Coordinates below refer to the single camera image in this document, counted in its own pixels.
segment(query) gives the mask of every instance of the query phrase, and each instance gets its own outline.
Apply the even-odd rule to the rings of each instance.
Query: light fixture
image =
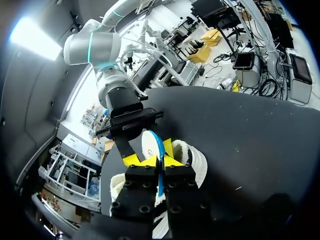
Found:
[[[43,225],[43,227],[52,235],[52,236],[56,236],[46,225]]]
[[[62,47],[53,41],[28,17],[22,18],[15,26],[10,40],[50,60],[56,60]]]
[[[66,112],[68,112],[71,108],[72,103],[74,102],[82,84],[85,82],[85,80],[87,79],[88,75],[91,73],[91,71],[93,70],[92,66],[89,67],[89,69],[87,70],[86,73],[84,73],[83,77],[81,78],[78,86],[76,87],[74,93],[72,94],[72,97],[70,99],[70,102],[68,103],[68,106],[66,107]]]

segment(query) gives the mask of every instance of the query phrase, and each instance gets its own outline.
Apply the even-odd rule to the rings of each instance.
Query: yellow object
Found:
[[[152,157],[149,157],[147,160],[144,160],[142,162],[139,162],[139,164],[137,164],[137,166],[151,166],[151,167],[155,167],[157,165],[157,155],[153,155]]]
[[[205,63],[209,58],[211,53],[211,48],[208,45],[203,45],[196,54],[192,54],[187,56],[186,58],[189,59],[191,62],[198,64],[198,63]]]
[[[163,141],[163,145],[164,145],[165,152],[169,155],[169,157],[173,158],[174,157],[174,150],[172,148],[171,138]]]
[[[219,31],[217,29],[207,31],[200,39],[202,41],[211,40],[215,35],[219,35]]]
[[[241,89],[241,83],[239,80],[237,80],[232,86],[232,92],[238,93],[240,92],[240,89]]]
[[[122,160],[123,160],[124,165],[126,165],[127,167],[129,167],[132,164],[134,164],[134,165],[140,164],[140,161],[139,161],[137,154],[127,156],[127,157],[123,158]]]
[[[171,165],[174,166],[184,166],[181,162],[178,162],[177,160],[174,160],[174,150],[172,147],[171,138],[163,141],[164,149],[166,154],[164,155],[164,167],[170,167]],[[152,157],[149,157],[148,159],[140,162],[139,158],[136,154],[127,156],[122,159],[124,165],[129,167],[130,165],[136,165],[136,166],[146,166],[149,165],[151,167],[155,167],[157,165],[157,155],[153,155]]]
[[[184,166],[181,162],[174,160],[172,157],[169,157],[168,155],[164,155],[164,167],[165,168],[170,167],[171,165]]]
[[[211,41],[204,41],[204,43],[206,45],[208,45],[209,47],[214,47],[214,46],[217,46],[218,43],[220,42],[220,40],[222,39],[222,37],[220,35],[216,36],[213,40]]]

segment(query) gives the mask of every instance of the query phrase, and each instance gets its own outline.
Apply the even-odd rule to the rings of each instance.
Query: chair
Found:
[[[240,20],[238,18],[237,15],[233,15],[233,14],[226,14],[224,16],[224,18],[218,23],[218,26],[221,28],[221,29],[233,29],[233,31],[228,35],[226,36],[227,38],[230,38],[231,36],[235,35],[235,39],[238,41],[238,38],[240,36],[241,33],[245,34],[246,31],[244,28],[239,28],[237,27],[239,24],[240,24]]]

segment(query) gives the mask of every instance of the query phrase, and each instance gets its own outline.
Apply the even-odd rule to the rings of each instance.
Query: white shelving unit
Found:
[[[40,167],[38,169],[39,176],[45,179],[45,188],[58,197],[89,209],[91,211],[100,212],[100,176],[95,176],[98,179],[98,194],[90,194],[90,182],[92,176],[96,175],[96,170],[82,164],[83,158],[76,153],[64,151],[55,151],[51,157],[51,163],[46,169]]]

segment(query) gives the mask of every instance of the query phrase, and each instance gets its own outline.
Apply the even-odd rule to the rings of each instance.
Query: white sneaker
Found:
[[[148,137],[144,137],[144,135],[142,135],[141,144],[142,144],[142,153],[145,159],[150,158],[154,154],[160,155],[163,152],[162,149],[158,150],[159,141],[150,140]],[[200,188],[200,186],[203,184],[206,178],[207,170],[208,170],[206,157],[202,154],[202,152],[197,150],[195,147],[181,140],[175,140],[172,143],[172,148],[173,148],[173,156],[175,160],[177,160],[182,164],[191,163],[191,166],[195,171],[195,182]],[[124,173],[115,175],[111,178],[110,193],[111,193],[111,199],[113,202],[117,199],[125,181],[126,181],[126,178]],[[166,200],[165,194],[162,194],[160,197],[158,197],[158,193],[156,194],[154,206],[155,206],[155,211],[158,214],[154,219],[154,223],[156,224],[158,223],[158,224],[153,229],[153,232],[152,232],[153,239],[162,239],[169,231],[168,213],[166,211],[166,204],[164,202],[165,200]]]

